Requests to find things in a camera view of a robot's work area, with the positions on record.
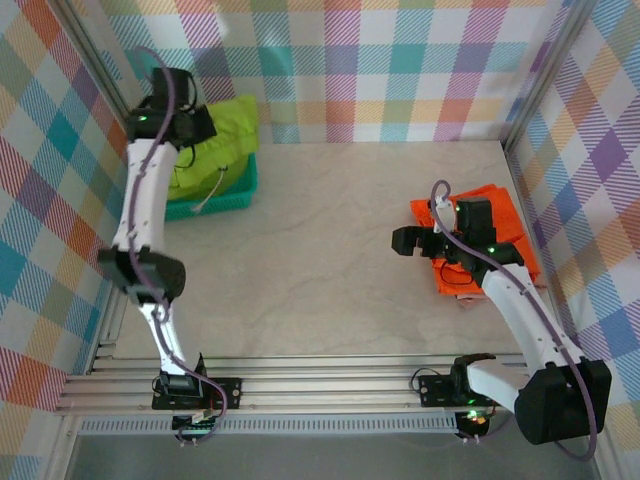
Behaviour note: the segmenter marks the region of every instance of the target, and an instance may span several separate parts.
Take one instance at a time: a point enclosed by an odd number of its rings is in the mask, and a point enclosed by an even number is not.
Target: white cable
[[[213,187],[211,189],[211,191],[209,192],[209,195],[206,196],[206,198],[204,200],[202,200],[198,205],[196,205],[195,207],[191,207],[191,211],[193,213],[200,213],[202,211],[202,208],[207,204],[207,202],[209,201],[209,199],[211,197],[213,197],[214,193],[216,193],[216,190],[218,190],[218,187],[220,186],[220,184],[222,183],[222,178],[224,177],[224,172],[226,171],[226,168],[224,169],[220,169],[220,178],[218,178],[218,181],[216,182],[215,187]]]

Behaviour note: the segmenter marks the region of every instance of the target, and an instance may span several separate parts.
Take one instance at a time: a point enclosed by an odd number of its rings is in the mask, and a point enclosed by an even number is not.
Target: orange cloth
[[[515,245],[524,259],[531,280],[535,281],[540,275],[540,267],[507,189],[498,188],[495,185],[485,185],[460,195],[451,195],[449,198],[455,207],[456,200],[465,197],[485,197],[491,202],[493,224],[496,227],[498,242],[510,242]],[[413,200],[411,202],[411,211],[423,227],[433,227],[435,223],[428,204],[429,200]],[[465,272],[459,264],[448,264],[442,258],[432,260],[431,263],[439,293],[443,295],[483,293],[482,289],[471,280],[471,274]]]

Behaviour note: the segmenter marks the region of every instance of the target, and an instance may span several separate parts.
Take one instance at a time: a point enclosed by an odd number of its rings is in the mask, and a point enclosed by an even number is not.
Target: plastic basket
[[[238,181],[222,195],[211,197],[199,213],[194,213],[191,208],[198,205],[201,200],[173,200],[167,202],[164,218],[167,222],[171,222],[182,218],[247,208],[251,205],[256,188],[258,188],[258,167],[256,166],[256,156],[252,153],[249,155],[247,169]]]

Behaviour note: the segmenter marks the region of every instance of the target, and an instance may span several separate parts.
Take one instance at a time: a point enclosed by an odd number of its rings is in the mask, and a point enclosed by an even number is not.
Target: gray floor
[[[85,436],[67,480],[587,480],[600,478],[595,470],[554,445],[529,445],[512,422],[480,446],[448,434],[219,435],[198,448],[169,436]]]

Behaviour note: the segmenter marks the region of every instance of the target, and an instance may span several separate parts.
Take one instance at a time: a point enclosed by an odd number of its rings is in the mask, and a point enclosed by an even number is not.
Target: plaid wallpaper
[[[0,479],[26,480],[101,315],[126,137],[46,1],[1,10]]]
[[[125,95],[153,47],[208,102],[256,95],[267,143],[497,139],[572,3],[101,0],[97,27],[84,1]]]
[[[640,472],[640,0],[601,0],[513,168],[565,327],[615,374],[608,423]]]

